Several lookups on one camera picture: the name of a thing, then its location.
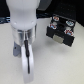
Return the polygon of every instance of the robotic arm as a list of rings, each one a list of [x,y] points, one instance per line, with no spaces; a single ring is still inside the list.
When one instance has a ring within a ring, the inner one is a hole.
[[[33,81],[34,60],[32,43],[36,37],[36,9],[45,10],[52,0],[6,0],[14,38],[15,56],[21,53],[24,82]]]

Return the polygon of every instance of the silver cylinder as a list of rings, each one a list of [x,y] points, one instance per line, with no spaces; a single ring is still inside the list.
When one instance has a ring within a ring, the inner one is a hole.
[[[27,31],[17,30],[12,27],[12,34],[13,34],[15,43],[17,45],[22,46],[24,44],[25,33],[26,33],[29,44],[32,44],[36,38],[36,27],[37,25],[34,28]]]

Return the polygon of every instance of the white robotic arm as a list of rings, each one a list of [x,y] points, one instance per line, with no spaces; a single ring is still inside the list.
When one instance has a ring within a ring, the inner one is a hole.
[[[52,0],[46,1],[48,3],[45,4],[45,8]],[[40,0],[6,0],[6,2],[10,11],[14,42],[21,47],[24,82],[28,83],[33,81],[34,77],[32,43],[36,36],[36,9]]]

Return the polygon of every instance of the table surface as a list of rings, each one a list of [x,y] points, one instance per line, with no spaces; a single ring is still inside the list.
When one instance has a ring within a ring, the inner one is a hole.
[[[72,47],[46,36],[51,18],[37,20],[33,43],[34,81],[29,84],[84,84],[84,27],[75,26]],[[21,58],[13,56],[10,23],[0,25],[0,84],[24,84]]]

